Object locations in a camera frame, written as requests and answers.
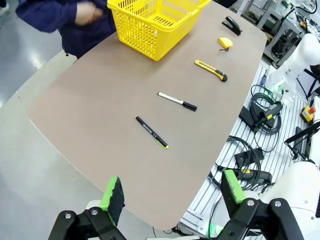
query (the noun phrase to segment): yellow plastic basket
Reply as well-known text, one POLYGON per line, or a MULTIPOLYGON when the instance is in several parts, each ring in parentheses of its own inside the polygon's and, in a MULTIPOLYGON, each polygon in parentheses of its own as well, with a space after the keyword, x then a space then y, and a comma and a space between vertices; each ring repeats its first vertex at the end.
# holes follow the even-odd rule
POLYGON ((195 24, 211 0, 108 0, 119 40, 158 61, 195 24))

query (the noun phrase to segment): pen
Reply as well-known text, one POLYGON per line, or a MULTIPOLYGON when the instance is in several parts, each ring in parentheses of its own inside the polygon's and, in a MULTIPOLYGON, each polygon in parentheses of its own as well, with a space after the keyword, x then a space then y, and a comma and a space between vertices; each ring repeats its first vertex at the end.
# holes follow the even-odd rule
POLYGON ((185 108, 190 109, 190 110, 192 110, 192 111, 196 111, 197 108, 198 108, 198 107, 195 106, 195 105, 192 105, 192 104, 190 104, 190 103, 188 103, 188 102, 186 102, 186 101, 179 100, 179 99, 177 99, 177 98, 175 98, 175 97, 173 97, 173 96, 169 96, 169 95, 164 94, 164 93, 162 93, 162 92, 158 92, 158 95, 159 95, 160 97, 163 97, 163 98, 165 98, 165 99, 169 99, 169 100, 171 100, 171 101, 173 101, 173 102, 175 102, 175 103, 178 103, 178 104, 180 104, 180 105, 184 106, 185 108))
POLYGON ((151 129, 151 127, 149 127, 139 116, 136 116, 135 119, 156 139, 156 141, 157 141, 164 149, 169 148, 168 144, 166 144, 166 142, 163 141, 162 138, 159 137, 158 134, 156 134, 155 131, 153 131, 153 130, 151 129))

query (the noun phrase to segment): black stapler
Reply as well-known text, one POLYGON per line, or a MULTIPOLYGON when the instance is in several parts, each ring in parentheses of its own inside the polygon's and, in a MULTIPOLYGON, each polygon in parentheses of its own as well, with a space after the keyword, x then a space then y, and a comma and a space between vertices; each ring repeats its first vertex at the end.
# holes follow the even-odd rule
POLYGON ((226 21, 223 21, 222 24, 225 25, 228 29, 230 29, 232 32, 237 34, 238 36, 241 35, 242 29, 239 27, 239 25, 233 20, 230 16, 227 16, 225 18, 226 21))

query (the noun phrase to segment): sleeve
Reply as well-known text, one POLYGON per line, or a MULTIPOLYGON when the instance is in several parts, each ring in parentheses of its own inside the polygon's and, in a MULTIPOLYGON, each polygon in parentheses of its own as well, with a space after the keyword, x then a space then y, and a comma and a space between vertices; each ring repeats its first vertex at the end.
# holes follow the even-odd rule
POLYGON ((77 4, 54 0, 25 1, 15 10, 17 16, 41 32, 52 33, 67 23, 74 23, 77 4))

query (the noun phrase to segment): yellow box cutter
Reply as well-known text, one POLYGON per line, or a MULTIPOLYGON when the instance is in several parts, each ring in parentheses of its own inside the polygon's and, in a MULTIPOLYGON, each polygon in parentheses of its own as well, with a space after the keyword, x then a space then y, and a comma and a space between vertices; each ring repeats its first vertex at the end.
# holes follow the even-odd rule
POLYGON ((222 71, 215 69, 214 67, 204 63, 203 61, 195 60, 194 64, 216 75, 222 82, 226 82, 228 80, 227 75, 225 75, 222 71))

